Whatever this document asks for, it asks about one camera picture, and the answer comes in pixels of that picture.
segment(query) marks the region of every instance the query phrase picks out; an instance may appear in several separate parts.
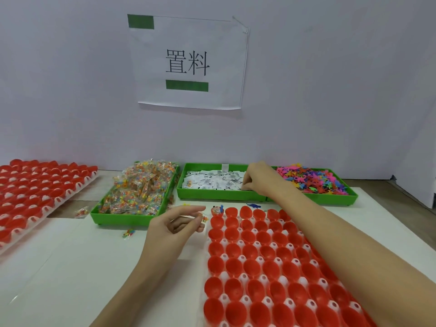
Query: right hand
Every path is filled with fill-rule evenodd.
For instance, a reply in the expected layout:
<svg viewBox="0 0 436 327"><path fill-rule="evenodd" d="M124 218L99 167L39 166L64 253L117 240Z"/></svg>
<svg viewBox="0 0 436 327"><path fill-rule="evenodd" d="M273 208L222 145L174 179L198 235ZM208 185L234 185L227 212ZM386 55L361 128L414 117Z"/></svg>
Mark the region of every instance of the right hand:
<svg viewBox="0 0 436 327"><path fill-rule="evenodd" d="M276 190L282 182L284 182L283 178L271 166L261 161L248 165L241 189L271 196L273 190Z"/></svg>

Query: green tray of candy packets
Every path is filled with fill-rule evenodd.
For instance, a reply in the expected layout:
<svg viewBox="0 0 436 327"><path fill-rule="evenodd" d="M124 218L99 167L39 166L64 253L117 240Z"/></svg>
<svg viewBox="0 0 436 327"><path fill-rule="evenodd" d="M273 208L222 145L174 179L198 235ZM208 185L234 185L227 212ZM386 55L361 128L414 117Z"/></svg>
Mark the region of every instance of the green tray of candy packets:
<svg viewBox="0 0 436 327"><path fill-rule="evenodd" d="M142 214L110 214L110 213L99 213L99 206L103 204L106 196L108 196L113 187L106 193L105 196L100 200L100 202L91 210L92 220L98 225L125 225L125 226L148 226L150 220L154 217L163 214L168 206L168 200L173 192L174 186L176 184L176 178L180 171L180 166L176 167L176 172L174 172L171 178L170 185L168 186L165 195L162 199L162 204L157 214L154 216L144 216Z"/></svg>
<svg viewBox="0 0 436 327"><path fill-rule="evenodd" d="M259 195L253 191L224 191L213 189L191 189L182 188L183 180L188 171L211 171L221 170L222 164L209 164L209 163L186 163L182 175L180 176L179 183L177 184L177 195L181 199L186 200L211 200L211 201L259 201L259 202L273 202L271 198ZM246 171L248 165L246 164L229 164L229 171ZM311 194L304 193L312 201L320 205L352 205L356 202L358 195L347 184L339 178L332 170L329 169L312 169L314 171L328 170L347 187L348 195L329 195L329 194Z"/></svg>
<svg viewBox="0 0 436 327"><path fill-rule="evenodd" d="M330 169L313 169L313 171L329 171L333 173L333 176L343 184L347 189L346 192L348 195L330 195L330 194L312 194L312 193L304 193L308 198L310 198L313 202L319 205L352 205L356 202L358 195L354 190L352 190L340 177L338 177L335 172ZM272 198L266 198L267 202L274 202Z"/></svg>

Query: person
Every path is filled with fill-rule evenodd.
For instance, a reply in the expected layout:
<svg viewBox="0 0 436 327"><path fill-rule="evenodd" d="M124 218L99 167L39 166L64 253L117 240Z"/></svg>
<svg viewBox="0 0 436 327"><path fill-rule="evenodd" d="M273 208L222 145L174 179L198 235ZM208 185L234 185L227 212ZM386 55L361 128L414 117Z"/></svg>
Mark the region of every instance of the person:
<svg viewBox="0 0 436 327"><path fill-rule="evenodd" d="M311 201L265 162L248 166L242 189L273 198L292 216L379 327L436 326L436 284L417 269ZM204 209L180 206L151 220L138 264L90 327L132 325L188 238L195 231L203 231L199 212Z"/></svg>

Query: white paper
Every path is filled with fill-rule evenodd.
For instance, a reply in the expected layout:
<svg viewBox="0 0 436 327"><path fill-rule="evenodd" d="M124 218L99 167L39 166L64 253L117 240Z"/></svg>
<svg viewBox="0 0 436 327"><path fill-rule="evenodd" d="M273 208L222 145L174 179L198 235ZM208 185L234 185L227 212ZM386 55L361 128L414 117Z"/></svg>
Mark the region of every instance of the white paper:
<svg viewBox="0 0 436 327"><path fill-rule="evenodd" d="M130 28L138 102L240 109L248 33L236 20L158 16L154 16L154 29ZM208 83L208 91L167 89L166 80Z"/></svg>

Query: wall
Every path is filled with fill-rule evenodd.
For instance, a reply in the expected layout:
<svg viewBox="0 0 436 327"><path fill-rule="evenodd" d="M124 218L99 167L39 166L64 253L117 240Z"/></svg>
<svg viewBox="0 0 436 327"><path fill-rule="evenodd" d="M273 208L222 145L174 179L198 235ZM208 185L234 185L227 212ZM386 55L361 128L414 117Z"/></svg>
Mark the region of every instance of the wall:
<svg viewBox="0 0 436 327"><path fill-rule="evenodd" d="M436 0L2 0L0 163L330 167L388 179L432 106L410 98ZM127 13L250 27L236 111L139 106ZM427 80L436 82L436 73Z"/></svg>

